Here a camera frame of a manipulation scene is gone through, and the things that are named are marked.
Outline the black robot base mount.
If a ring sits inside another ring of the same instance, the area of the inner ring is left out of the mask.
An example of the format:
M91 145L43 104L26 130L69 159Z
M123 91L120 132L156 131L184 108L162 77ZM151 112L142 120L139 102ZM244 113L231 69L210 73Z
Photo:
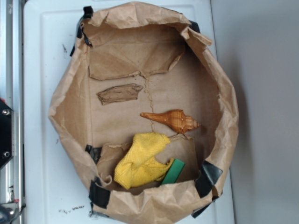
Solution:
M14 111L0 99L0 169L14 156Z

